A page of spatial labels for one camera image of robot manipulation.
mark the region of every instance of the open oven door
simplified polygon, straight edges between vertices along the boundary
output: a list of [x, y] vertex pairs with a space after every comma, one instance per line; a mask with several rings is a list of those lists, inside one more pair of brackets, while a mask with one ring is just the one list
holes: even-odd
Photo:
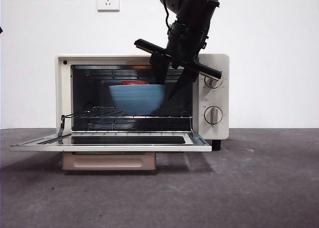
[[48, 152], [210, 152], [211, 145], [192, 132], [73, 132], [11, 146], [11, 151]]

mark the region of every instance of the oven foot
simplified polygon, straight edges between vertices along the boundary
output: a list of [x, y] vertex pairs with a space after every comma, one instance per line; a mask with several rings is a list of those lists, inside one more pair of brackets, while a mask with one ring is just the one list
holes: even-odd
[[221, 149], [221, 140], [212, 140], [211, 141], [211, 150], [220, 151]]

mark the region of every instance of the white wall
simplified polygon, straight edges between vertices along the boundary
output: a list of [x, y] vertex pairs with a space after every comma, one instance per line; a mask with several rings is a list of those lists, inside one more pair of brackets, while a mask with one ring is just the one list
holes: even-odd
[[[1, 0], [2, 128], [55, 127], [56, 54], [165, 47], [159, 0], [95, 1]], [[220, 1], [204, 52], [231, 58], [231, 127], [319, 127], [319, 0]]]

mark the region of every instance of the cable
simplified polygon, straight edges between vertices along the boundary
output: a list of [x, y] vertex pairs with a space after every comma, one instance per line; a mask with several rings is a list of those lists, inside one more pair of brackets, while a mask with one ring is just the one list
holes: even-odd
[[166, 22], [166, 25], [168, 27], [168, 31], [171, 31], [171, 27], [169, 26], [168, 24], [168, 17], [169, 17], [169, 12], [167, 10], [167, 6], [166, 6], [166, 0], [163, 0], [163, 4], [164, 4], [164, 9], [166, 11], [166, 19], [165, 19], [165, 22]]

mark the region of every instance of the oven knob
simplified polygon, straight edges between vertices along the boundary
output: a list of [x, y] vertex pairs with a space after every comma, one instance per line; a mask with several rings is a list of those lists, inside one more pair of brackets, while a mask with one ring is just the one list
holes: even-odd
[[215, 80], [209, 77], [205, 77], [205, 85], [212, 89], [217, 89], [223, 83], [223, 77], [220, 80]]
[[223, 112], [217, 107], [209, 107], [206, 109], [204, 117], [206, 122], [211, 125], [216, 125], [220, 123], [221, 119], [223, 118]]

